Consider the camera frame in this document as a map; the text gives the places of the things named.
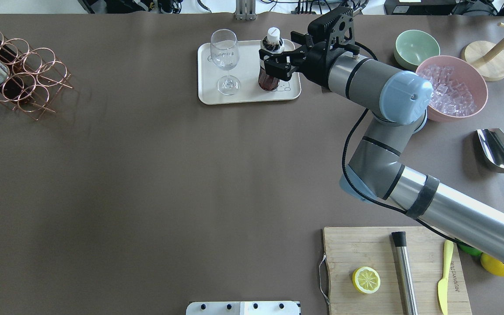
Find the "wine glass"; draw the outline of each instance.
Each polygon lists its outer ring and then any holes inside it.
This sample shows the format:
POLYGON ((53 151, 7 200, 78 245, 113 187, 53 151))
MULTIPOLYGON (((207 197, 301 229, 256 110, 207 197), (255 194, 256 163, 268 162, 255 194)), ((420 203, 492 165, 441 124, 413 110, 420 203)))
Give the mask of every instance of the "wine glass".
POLYGON ((226 28, 216 30, 211 36, 210 53, 213 63, 227 71, 227 75, 218 80, 217 89, 224 95, 235 94, 240 88, 240 81, 228 72, 236 67, 240 59, 236 34, 226 28))

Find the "metal ice scoop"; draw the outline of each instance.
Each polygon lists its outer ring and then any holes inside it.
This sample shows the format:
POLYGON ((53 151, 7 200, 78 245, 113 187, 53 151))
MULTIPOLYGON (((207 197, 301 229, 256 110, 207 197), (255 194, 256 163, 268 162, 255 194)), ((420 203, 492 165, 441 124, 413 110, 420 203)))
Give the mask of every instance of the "metal ice scoop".
POLYGON ((504 173, 504 133, 501 129, 476 130, 488 164, 498 173, 504 173))

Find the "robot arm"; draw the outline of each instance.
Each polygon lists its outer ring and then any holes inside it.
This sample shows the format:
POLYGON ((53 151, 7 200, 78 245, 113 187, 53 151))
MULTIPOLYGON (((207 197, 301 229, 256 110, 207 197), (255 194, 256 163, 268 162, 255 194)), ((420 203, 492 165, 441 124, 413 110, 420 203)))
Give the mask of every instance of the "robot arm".
POLYGON ((260 51, 268 74, 288 81, 293 72, 300 72, 374 114, 344 168, 362 195, 352 193, 360 199, 370 196, 393 201, 412 219, 504 263, 504 213, 399 162, 412 134, 427 119, 431 84, 413 72, 360 55, 348 8, 332 10, 314 20, 308 34, 292 32, 291 39, 302 46, 282 54, 260 51))

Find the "lemon slice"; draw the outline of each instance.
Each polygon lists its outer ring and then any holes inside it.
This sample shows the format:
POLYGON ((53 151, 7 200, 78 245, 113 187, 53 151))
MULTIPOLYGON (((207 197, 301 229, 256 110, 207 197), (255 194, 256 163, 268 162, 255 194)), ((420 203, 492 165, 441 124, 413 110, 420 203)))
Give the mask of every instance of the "lemon slice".
POLYGON ((494 257, 491 257, 486 253, 482 254, 480 261, 485 270, 496 276, 504 277, 504 263, 494 259, 494 257))
POLYGON ((362 293, 374 293, 380 288, 380 276, 371 267, 360 267, 353 272, 353 286, 362 293))

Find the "black tape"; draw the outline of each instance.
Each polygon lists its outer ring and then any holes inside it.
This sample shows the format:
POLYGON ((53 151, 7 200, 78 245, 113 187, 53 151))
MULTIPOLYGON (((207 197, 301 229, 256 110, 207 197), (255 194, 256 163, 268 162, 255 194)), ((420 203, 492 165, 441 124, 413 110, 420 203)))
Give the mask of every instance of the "black tape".
POLYGON ((356 64, 353 69, 351 70, 351 74, 350 74, 350 77, 347 78, 347 84, 346 84, 346 98, 347 99, 350 99, 350 85, 351 85, 351 81, 354 79, 354 76, 355 76, 355 73, 357 73, 357 70, 359 70, 359 68, 367 61, 369 61, 370 59, 368 58, 365 58, 363 60, 361 60, 358 64, 356 64))
POLYGON ((431 201, 433 201, 434 194, 437 192, 438 184, 440 183, 441 181, 435 177, 427 175, 424 186, 417 195, 416 201, 406 211, 406 215, 414 220, 422 216, 431 204, 431 201))
POLYGON ((376 146, 379 146, 379 147, 383 148, 386 151, 390 151, 390 152, 392 152, 392 153, 394 153, 394 154, 396 154, 398 156, 400 156, 400 154, 402 154, 400 151, 394 149, 393 147, 391 147, 391 146, 389 146, 389 145, 387 145, 385 143, 382 143, 382 142, 380 142, 378 140, 375 140, 373 138, 369 138, 368 136, 363 136, 362 140, 370 142, 370 143, 372 143, 372 144, 374 144, 376 146))
POLYGON ((390 194, 392 193, 394 188, 396 188, 396 184, 398 184, 398 181, 400 181, 400 178, 402 177, 402 173, 404 173, 405 168, 406 168, 406 166, 404 164, 402 164, 402 166, 400 166, 400 169, 398 170, 398 173, 396 174, 394 181, 392 181, 392 185, 390 185, 390 188, 388 188, 388 191, 382 197, 383 200, 386 200, 386 199, 388 199, 388 197, 390 197, 390 194))

